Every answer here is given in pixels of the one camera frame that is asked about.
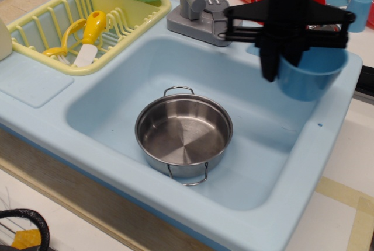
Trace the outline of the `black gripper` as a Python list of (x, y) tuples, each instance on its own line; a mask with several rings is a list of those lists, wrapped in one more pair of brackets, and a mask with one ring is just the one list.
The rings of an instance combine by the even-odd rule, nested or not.
[[(227, 41), (259, 45), (262, 76), (273, 82), (278, 74), (280, 44), (282, 57), (294, 67), (299, 66), (305, 48), (345, 48), (348, 27), (355, 20), (352, 12), (314, 0), (269, 0), (269, 18), (264, 25), (256, 10), (260, 3), (230, 6), (224, 10), (227, 18)], [(339, 32), (308, 30), (308, 25), (336, 24)]]

